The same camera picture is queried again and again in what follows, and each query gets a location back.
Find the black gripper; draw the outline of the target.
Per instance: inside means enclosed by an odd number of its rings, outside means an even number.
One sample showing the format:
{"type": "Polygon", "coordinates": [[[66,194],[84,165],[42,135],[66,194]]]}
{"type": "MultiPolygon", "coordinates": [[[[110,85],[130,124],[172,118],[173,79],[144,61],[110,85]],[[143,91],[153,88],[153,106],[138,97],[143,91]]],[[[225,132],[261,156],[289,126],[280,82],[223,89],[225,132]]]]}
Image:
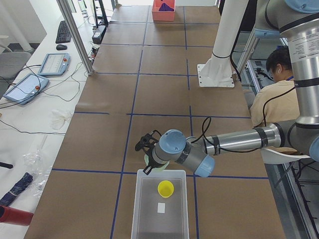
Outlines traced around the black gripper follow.
{"type": "Polygon", "coordinates": [[[156,161],[154,161],[153,159],[149,157],[149,164],[143,169],[143,172],[146,175],[149,175],[153,168],[160,167],[160,166],[161,164],[157,163],[156,161]]]}

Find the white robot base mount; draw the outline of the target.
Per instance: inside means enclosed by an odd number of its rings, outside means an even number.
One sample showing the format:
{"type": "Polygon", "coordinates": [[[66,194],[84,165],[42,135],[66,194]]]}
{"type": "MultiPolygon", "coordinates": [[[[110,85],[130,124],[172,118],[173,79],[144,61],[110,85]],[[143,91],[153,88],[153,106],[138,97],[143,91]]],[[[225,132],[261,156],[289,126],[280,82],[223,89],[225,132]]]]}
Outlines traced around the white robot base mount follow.
{"type": "Polygon", "coordinates": [[[234,87],[230,56],[248,0],[226,0],[211,58],[197,65],[200,87],[234,87]]]}

